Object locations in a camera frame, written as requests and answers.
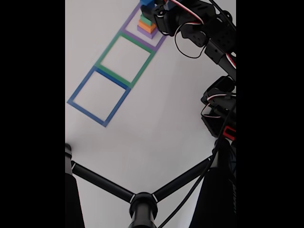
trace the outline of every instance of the blue block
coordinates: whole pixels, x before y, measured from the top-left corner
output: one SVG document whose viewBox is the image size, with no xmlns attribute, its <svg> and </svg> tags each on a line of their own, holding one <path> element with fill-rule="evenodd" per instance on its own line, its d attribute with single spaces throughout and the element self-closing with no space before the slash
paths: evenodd
<svg viewBox="0 0 304 228">
<path fill-rule="evenodd" d="M 149 8 L 154 8 L 154 0 L 140 0 L 140 1 L 141 1 L 141 6 L 144 5 Z"/>
</svg>

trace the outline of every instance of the tripod leg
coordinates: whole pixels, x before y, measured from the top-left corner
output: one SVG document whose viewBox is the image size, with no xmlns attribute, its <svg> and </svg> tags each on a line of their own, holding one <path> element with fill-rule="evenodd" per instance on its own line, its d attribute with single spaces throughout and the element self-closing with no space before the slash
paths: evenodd
<svg viewBox="0 0 304 228">
<path fill-rule="evenodd" d="M 76 179 L 72 176 L 72 150 L 65 150 L 65 228 L 85 228 Z"/>
<path fill-rule="evenodd" d="M 237 184 L 229 169 L 230 144 L 223 140 L 218 159 L 205 175 L 190 228 L 236 227 Z"/>
</svg>

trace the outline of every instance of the black cable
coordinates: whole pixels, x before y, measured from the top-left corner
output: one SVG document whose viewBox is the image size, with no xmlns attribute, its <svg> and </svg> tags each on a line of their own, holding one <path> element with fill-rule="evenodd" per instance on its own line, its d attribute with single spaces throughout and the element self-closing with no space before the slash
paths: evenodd
<svg viewBox="0 0 304 228">
<path fill-rule="evenodd" d="M 232 28 L 237 31 L 237 27 L 231 22 L 231 20 L 227 17 L 226 13 L 219 7 L 219 5 L 214 0 L 209 0 L 212 5 L 214 5 L 215 8 L 218 9 L 218 11 L 223 15 L 223 17 L 228 21 L 229 25 L 232 26 Z"/>
<path fill-rule="evenodd" d="M 189 197 L 191 196 L 191 194 L 194 192 L 194 190 L 196 189 L 196 187 L 199 185 L 200 181 L 204 178 L 205 174 L 208 172 L 208 170 L 210 169 L 214 159 L 215 159 L 215 156 L 218 152 L 218 148 L 219 148 L 219 141 L 222 140 L 223 138 L 223 132 L 225 130 L 225 127 L 228 123 L 228 120 L 231 116 L 231 114 L 233 113 L 233 110 L 235 109 L 235 107 L 237 106 L 237 102 L 235 101 L 232 109 L 229 111 L 223 125 L 222 125 L 222 128 L 220 129 L 220 132 L 219 132 L 219 137 L 218 137 L 218 140 L 214 146 L 214 149 L 212 150 L 212 153 L 213 153 L 213 156 L 212 158 L 210 159 L 208 165 L 206 166 L 206 168 L 204 169 L 204 171 L 202 172 L 202 174 L 200 175 L 200 177 L 197 179 L 197 181 L 195 182 L 195 184 L 192 186 L 192 188 L 190 189 L 190 191 L 188 192 L 188 194 L 186 195 L 186 197 L 183 199 L 183 201 L 177 206 L 177 208 L 166 218 L 166 220 L 164 220 L 164 222 L 158 227 L 158 228 L 163 228 L 164 225 L 166 225 L 171 218 L 173 218 L 173 216 L 181 209 L 181 207 L 186 203 L 186 201 L 189 199 Z"/>
<path fill-rule="evenodd" d="M 183 23 L 183 24 L 180 26 L 179 30 L 181 29 L 181 27 L 183 27 L 183 26 L 184 26 L 185 24 L 187 24 L 187 23 L 189 23 L 189 22 Z M 186 57 L 188 57 L 188 58 L 199 58 L 199 57 L 201 56 L 201 54 L 203 53 L 203 50 L 205 49 L 206 45 L 205 45 L 205 46 L 203 47 L 203 49 L 201 50 L 199 56 L 197 56 L 197 57 L 187 56 L 187 55 L 184 54 L 184 53 L 179 49 L 179 47 L 177 46 L 177 42 L 176 42 L 176 36 L 177 36 L 177 34 L 178 34 L 178 31 L 176 32 L 176 34 L 175 34 L 175 36 L 174 36 L 174 42 L 175 42 L 175 46 L 176 46 L 176 48 L 178 49 L 178 51 L 181 52 L 184 56 L 186 56 Z"/>
</svg>

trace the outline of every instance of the stacked blocks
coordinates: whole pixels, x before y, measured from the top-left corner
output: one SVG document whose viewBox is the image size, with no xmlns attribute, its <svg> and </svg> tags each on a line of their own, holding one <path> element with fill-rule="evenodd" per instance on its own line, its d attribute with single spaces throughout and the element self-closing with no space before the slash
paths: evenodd
<svg viewBox="0 0 304 228">
<path fill-rule="evenodd" d="M 154 8 L 154 0 L 140 0 L 141 5 L 145 5 L 149 8 Z M 137 30 L 145 36 L 153 39 L 157 33 L 156 25 L 147 19 L 143 14 L 138 22 Z"/>
</svg>

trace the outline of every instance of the white surface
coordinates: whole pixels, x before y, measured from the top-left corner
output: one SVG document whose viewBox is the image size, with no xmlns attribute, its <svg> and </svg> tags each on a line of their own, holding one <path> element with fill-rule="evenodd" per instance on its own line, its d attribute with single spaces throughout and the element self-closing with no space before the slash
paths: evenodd
<svg viewBox="0 0 304 228">
<path fill-rule="evenodd" d="M 125 89 L 100 73 L 94 72 L 74 102 L 105 121 L 124 92 Z"/>
<path fill-rule="evenodd" d="M 140 33 L 139 31 L 137 31 L 137 25 L 138 25 L 138 21 L 141 17 L 141 14 L 142 14 L 142 12 L 139 9 L 137 11 L 137 13 L 135 14 L 135 16 L 132 18 L 132 20 L 130 21 L 130 23 L 125 28 L 125 30 L 127 30 L 128 32 L 133 33 L 134 35 L 136 35 L 140 39 L 142 39 L 142 40 L 146 41 L 147 43 L 151 44 L 152 46 L 156 47 L 156 45 L 158 44 L 158 42 L 162 38 L 162 34 L 158 31 L 155 34 L 155 36 L 153 37 L 153 39 L 150 39 L 150 38 L 146 37 L 145 35 L 143 35 L 142 33 Z"/>
<path fill-rule="evenodd" d="M 149 55 L 150 53 L 140 46 L 119 37 L 101 64 L 128 82 L 132 82 Z"/>
<path fill-rule="evenodd" d="M 217 3 L 235 23 L 236 1 Z M 65 102 L 137 4 L 138 0 L 66 0 Z M 190 45 L 182 41 L 180 47 L 188 50 Z M 186 58 L 173 38 L 166 38 L 106 128 L 65 104 L 65 140 L 72 146 L 73 160 L 134 193 L 154 192 L 211 155 L 215 139 L 200 118 L 200 98 L 222 75 L 226 73 L 204 54 Z M 157 226 L 193 183 L 159 203 Z M 80 178 L 77 184 L 86 228 L 129 226 L 128 203 Z M 188 227 L 198 192 L 199 188 L 166 228 Z"/>
</svg>

